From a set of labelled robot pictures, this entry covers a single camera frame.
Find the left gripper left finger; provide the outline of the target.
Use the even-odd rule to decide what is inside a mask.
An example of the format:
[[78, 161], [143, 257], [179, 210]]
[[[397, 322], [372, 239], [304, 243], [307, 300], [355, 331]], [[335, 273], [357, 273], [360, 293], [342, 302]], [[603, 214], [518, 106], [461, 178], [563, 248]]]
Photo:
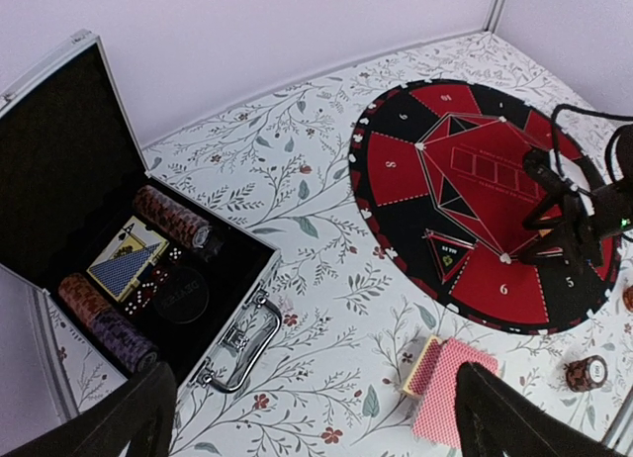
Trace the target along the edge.
[[131, 376], [88, 411], [9, 456], [166, 456], [174, 424], [177, 383], [165, 362]]

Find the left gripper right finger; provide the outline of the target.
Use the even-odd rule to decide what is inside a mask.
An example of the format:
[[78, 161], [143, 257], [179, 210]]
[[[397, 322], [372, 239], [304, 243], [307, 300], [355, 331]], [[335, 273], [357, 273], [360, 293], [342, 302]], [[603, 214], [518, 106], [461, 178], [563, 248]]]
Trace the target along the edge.
[[479, 363], [456, 375], [455, 415], [464, 456], [630, 456], [632, 397], [600, 441], [540, 410]]

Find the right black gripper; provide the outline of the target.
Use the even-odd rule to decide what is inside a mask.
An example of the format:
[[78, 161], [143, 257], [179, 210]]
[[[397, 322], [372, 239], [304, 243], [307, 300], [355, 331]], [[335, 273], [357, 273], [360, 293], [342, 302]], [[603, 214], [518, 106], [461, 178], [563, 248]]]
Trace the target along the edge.
[[602, 242], [632, 229], [632, 171], [606, 184], [587, 156], [570, 160], [537, 147], [523, 155], [522, 165], [545, 191], [522, 226], [547, 233], [521, 251], [521, 262], [602, 266]]

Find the triangular dealer button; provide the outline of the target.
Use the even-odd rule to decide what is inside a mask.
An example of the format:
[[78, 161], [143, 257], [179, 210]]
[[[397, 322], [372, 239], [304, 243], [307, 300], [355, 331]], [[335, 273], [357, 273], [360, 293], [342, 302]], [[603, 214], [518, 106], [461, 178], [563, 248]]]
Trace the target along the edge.
[[447, 284], [462, 269], [475, 249], [474, 240], [427, 229], [424, 235], [435, 269], [442, 285]]

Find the orange chip stack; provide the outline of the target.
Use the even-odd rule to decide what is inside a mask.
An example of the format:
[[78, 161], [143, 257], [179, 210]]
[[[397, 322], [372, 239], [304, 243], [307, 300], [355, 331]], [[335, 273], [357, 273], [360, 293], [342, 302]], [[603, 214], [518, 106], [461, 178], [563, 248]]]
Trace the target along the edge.
[[632, 313], [633, 312], [633, 286], [627, 286], [624, 288], [622, 292], [622, 302], [625, 309]]

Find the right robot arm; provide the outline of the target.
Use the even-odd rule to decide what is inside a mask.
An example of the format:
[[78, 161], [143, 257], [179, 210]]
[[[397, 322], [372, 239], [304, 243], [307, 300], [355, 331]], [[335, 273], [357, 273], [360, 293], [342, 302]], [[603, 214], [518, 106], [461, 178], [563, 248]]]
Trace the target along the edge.
[[[608, 184], [586, 156], [563, 163], [557, 124], [563, 111], [620, 123], [603, 154]], [[569, 266], [579, 272], [588, 263], [601, 267], [602, 242], [624, 238], [632, 230], [632, 118], [559, 104], [549, 126], [552, 148], [533, 147], [522, 159], [528, 177], [545, 191], [522, 226], [546, 234], [522, 250], [518, 259], [528, 265]]]

